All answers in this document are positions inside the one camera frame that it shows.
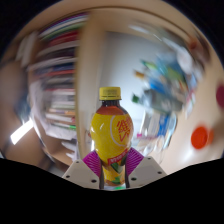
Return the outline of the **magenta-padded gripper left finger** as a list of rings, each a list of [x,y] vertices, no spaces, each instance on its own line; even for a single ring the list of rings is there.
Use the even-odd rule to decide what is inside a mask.
[[[75,160],[63,178],[84,188],[102,188],[102,164],[98,154],[91,151],[83,159]]]

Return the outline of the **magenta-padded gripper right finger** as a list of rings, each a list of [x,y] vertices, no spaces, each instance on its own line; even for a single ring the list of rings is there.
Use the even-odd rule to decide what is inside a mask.
[[[166,176],[153,157],[144,157],[131,148],[125,161],[125,184],[129,189],[139,188]]]

